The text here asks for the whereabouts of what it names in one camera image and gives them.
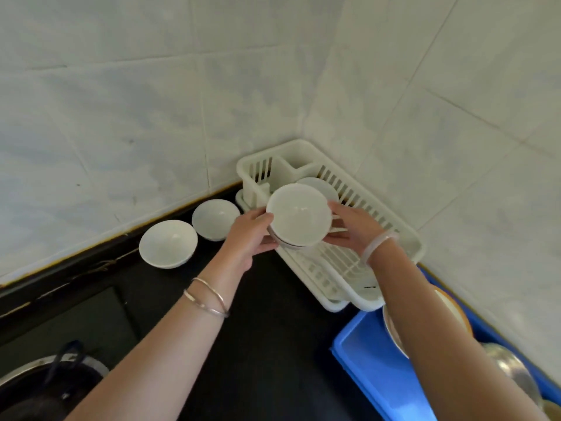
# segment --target kitchen counter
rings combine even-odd
[[[235,190],[221,195],[232,201],[234,196]],[[173,218],[190,222],[192,212]],[[139,234],[129,238],[121,254],[134,248],[138,240]],[[22,327],[22,322],[31,327],[30,319],[35,317],[37,324],[38,317],[46,318],[46,311],[68,310],[112,287],[120,296],[132,330],[141,339],[181,297],[191,278],[220,246],[220,242],[199,238],[191,260],[171,270],[152,268],[137,252],[132,253],[107,272],[65,287],[66,291],[52,297],[48,304],[41,303],[40,313],[31,310],[19,324],[12,325],[29,329]],[[381,419],[329,351],[334,337],[357,313],[354,306],[340,313],[326,311],[272,251],[254,258],[252,268],[242,278],[231,313],[179,419]],[[189,363],[187,355],[183,362]]]

